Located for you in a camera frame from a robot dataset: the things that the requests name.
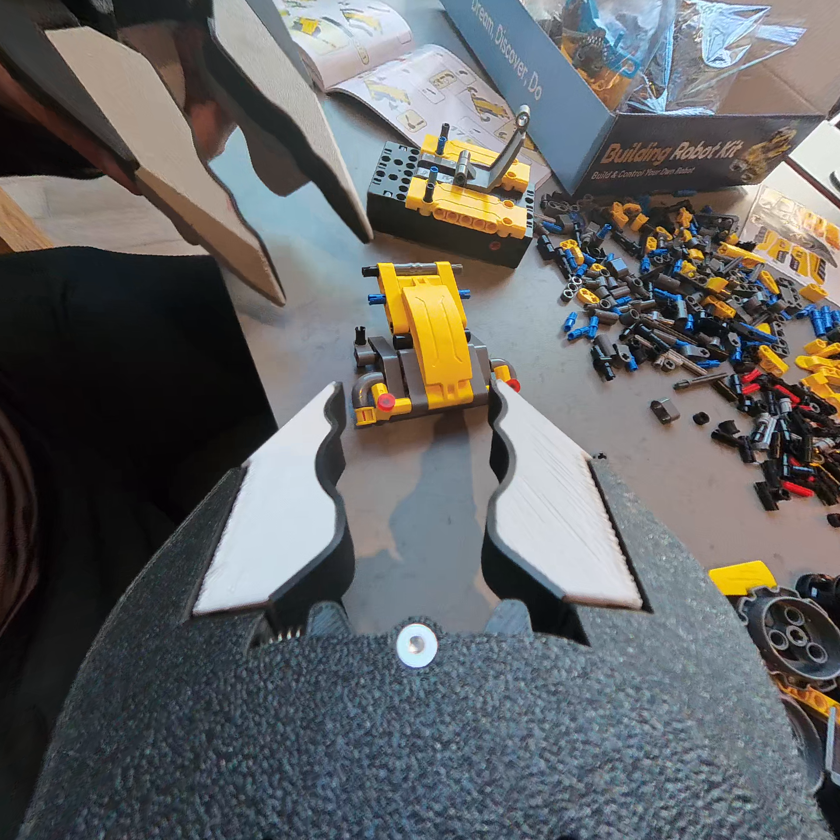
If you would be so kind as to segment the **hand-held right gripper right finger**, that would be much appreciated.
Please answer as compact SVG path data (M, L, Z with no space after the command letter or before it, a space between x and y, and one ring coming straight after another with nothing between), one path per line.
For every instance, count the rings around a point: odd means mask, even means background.
M592 457L504 381L491 381L488 420L499 486L482 559L508 563L565 602L642 609Z

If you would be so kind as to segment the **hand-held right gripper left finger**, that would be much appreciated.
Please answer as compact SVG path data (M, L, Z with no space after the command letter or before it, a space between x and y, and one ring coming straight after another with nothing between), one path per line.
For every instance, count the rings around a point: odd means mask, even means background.
M264 610L272 624L304 624L315 604L341 601L354 577L337 488L345 424L332 382L248 458L195 616Z

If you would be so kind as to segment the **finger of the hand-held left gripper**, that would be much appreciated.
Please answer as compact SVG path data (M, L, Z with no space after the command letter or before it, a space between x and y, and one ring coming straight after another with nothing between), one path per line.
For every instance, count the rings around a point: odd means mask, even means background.
M279 196L314 184L371 242L364 205L274 2L209 2L206 27L206 79L242 130L259 179Z
M2 2L1 23L2 64L31 95L111 153L184 239L264 298L286 303L266 248L140 52L89 27L46 30L21 3Z

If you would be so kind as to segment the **yellow grey toy vehicle assembly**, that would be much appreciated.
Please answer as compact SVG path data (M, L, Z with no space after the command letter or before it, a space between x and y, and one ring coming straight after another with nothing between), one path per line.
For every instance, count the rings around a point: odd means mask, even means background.
M351 402L357 428L486 405L493 378L521 388L513 366L490 357L487 345L467 325L459 288L461 265L447 261L364 267L380 292L368 297L383 306L391 337L355 329L353 356L360 376Z

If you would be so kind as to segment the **person's left hand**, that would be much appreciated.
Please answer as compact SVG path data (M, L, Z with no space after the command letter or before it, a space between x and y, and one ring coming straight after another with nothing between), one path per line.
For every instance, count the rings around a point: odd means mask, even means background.
M236 122L214 99L200 100L188 96L185 100L185 115L192 129L197 152L205 163L224 151L229 137L237 128Z

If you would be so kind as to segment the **open instruction booklet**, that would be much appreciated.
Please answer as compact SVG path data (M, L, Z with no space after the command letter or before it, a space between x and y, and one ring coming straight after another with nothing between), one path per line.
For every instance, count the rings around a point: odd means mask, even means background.
M279 1L280 16L318 88L362 102L411 144L451 140L499 153L518 129L517 109L456 55L418 46L384 2Z

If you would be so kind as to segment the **yellow curved panel piece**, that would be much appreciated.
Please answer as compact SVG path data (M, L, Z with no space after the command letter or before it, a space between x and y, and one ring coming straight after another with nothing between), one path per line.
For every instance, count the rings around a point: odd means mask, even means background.
M758 587L773 588L778 585L769 567L760 560L711 569L708 575L726 597L742 597Z

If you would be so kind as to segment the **black battery box yellow beams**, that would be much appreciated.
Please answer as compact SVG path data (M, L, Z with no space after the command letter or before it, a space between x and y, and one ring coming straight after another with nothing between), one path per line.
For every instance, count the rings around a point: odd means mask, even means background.
M522 105L499 153L451 140L447 124L420 148L386 143L367 192L373 230L516 268L534 227L531 167L518 158L529 122Z

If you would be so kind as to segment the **blue cardboard kit box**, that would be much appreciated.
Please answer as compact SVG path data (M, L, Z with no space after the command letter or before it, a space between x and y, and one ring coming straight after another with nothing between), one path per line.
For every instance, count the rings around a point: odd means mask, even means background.
M714 192L761 182L838 99L838 2L779 2L813 27L787 56L745 70L718 113L609 110L520 2L443 2L530 137L573 196Z

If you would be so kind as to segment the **pile of small building pieces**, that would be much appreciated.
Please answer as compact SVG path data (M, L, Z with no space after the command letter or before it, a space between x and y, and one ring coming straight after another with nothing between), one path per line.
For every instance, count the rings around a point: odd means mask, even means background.
M560 337L583 344L604 383L649 364L683 371L676 392L710 388L747 418L710 431L756 468L761 507L815 498L839 502L838 306L822 279L806 285L772 259L815 268L799 243L740 234L739 217L639 201L541 196L534 224L545 262L560 270L570 309Z

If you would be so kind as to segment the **group of toy wheels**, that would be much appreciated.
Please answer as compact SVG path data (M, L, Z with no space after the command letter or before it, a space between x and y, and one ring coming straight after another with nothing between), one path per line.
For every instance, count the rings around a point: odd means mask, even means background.
M779 676L791 686L810 686L838 702L838 625L812 599L780 585L729 599L780 692L805 761L808 788L814 796L838 788L839 710L832 709L824 719L783 693L774 681Z

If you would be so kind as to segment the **person's brown shirt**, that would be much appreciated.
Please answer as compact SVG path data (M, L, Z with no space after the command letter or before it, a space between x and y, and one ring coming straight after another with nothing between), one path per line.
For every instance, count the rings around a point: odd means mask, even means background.
M1 414L1 631L39 580L38 499L21 437Z

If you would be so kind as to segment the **clear bag of blue parts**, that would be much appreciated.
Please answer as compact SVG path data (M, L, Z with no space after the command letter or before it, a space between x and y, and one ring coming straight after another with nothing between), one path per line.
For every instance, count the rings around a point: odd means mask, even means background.
M523 2L613 112L716 114L743 71L795 47L803 16L773 3Z

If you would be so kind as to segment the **white flat pad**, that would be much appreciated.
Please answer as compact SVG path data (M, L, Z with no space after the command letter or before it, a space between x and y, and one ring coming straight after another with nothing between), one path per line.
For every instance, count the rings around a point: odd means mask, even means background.
M838 121L823 121L797 146L787 163L829 201L839 205Z

